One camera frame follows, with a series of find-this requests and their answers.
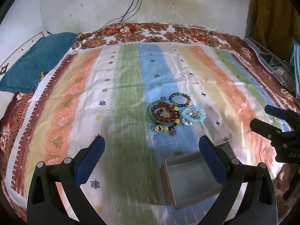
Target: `wall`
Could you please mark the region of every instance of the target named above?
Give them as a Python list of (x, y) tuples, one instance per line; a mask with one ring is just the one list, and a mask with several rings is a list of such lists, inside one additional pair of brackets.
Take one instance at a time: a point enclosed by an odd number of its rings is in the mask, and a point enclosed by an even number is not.
[[(95, 31), (122, 16), (132, 0), (40, 0), (43, 26), (52, 33)], [(245, 36), (250, 0), (143, 0), (130, 20), (200, 25)]]
[(15, 0), (0, 24), (0, 65), (41, 26), (40, 0)]

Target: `bracelet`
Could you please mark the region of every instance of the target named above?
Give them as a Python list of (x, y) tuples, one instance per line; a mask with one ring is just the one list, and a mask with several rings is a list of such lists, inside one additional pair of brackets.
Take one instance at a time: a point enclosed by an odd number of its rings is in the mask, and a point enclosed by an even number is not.
[(186, 126), (203, 122), (205, 118), (206, 113), (204, 109), (194, 105), (186, 107), (181, 113), (181, 122)]
[[(172, 98), (174, 96), (182, 96), (182, 97), (185, 97), (187, 100), (186, 100), (185, 104), (178, 104), (178, 103), (176, 103), (175, 101), (172, 100)], [(170, 101), (170, 103), (172, 105), (174, 105), (176, 107), (187, 107), (190, 104), (190, 102), (191, 102), (191, 98), (188, 95), (186, 95), (184, 93), (181, 93), (181, 92), (180, 93), (179, 92), (173, 93), (172, 95), (169, 96), (168, 100)]]
[[(160, 114), (164, 111), (167, 110), (172, 116), (169, 117), (163, 117), (160, 116)], [(154, 132), (161, 132), (161, 131), (168, 131), (171, 129), (174, 129), (180, 122), (180, 113), (178, 107), (172, 107), (170, 104), (163, 100), (156, 100), (152, 102), (148, 108), (147, 108), (147, 113), (149, 118), (156, 124), (153, 128)], [(174, 122), (172, 126), (160, 126), (160, 125), (166, 125), (169, 122)]]

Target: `green jade bangle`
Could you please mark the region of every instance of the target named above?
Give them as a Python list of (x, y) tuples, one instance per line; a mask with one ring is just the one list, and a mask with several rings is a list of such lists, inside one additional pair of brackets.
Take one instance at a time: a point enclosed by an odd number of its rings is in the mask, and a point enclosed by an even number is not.
[(169, 123), (166, 123), (166, 122), (160, 122), (160, 121), (158, 121), (155, 117), (153, 117), (153, 115), (152, 115), (151, 108), (152, 108), (154, 105), (158, 104), (158, 103), (165, 103), (165, 104), (167, 104), (168, 106), (172, 107), (172, 105), (169, 104), (169, 103), (166, 102), (166, 101), (163, 101), (163, 100), (156, 100), (156, 101), (152, 102), (151, 104), (149, 104), (149, 106), (148, 106), (148, 108), (147, 108), (147, 114), (148, 114), (148, 116), (149, 116), (149, 118), (151, 119), (152, 122), (154, 122), (154, 123), (156, 123), (156, 124), (158, 124), (158, 125), (167, 125), (167, 124), (169, 124)]

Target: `yellow cloth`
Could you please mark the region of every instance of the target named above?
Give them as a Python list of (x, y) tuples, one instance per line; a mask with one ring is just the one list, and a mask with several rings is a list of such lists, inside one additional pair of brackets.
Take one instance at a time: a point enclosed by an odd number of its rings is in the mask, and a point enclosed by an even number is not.
[(293, 39), (300, 41), (300, 19), (289, 0), (253, 0), (250, 18), (255, 23), (251, 37), (286, 61)]

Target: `green stripe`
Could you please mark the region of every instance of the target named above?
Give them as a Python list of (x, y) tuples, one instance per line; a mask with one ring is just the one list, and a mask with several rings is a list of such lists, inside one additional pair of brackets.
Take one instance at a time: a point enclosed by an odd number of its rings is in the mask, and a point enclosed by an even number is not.
[[(232, 60), (228, 57), (228, 55), (223, 52), (220, 49), (214, 49), (216, 54), (218, 55), (219, 59), (222, 60), (225, 64), (225, 66), (232, 72), (233, 75), (238, 75), (239, 76), (239, 81), (246, 83), (246, 89), (255, 97), (257, 102), (262, 106), (264, 109), (265, 106), (267, 105), (267, 102), (265, 99), (261, 96), (259, 93), (258, 89), (251, 83), (251, 81), (240, 71), (233, 63)], [(273, 125), (276, 126), (277, 128), (281, 129), (280, 123), (277, 122), (276, 118), (268, 115), (269, 119), (273, 122)]]
[(157, 204), (154, 153), (147, 144), (146, 103), (138, 46), (121, 45), (114, 73), (115, 126), (111, 158), (111, 191), (118, 200), (118, 220), (124, 225), (155, 224), (151, 205)]

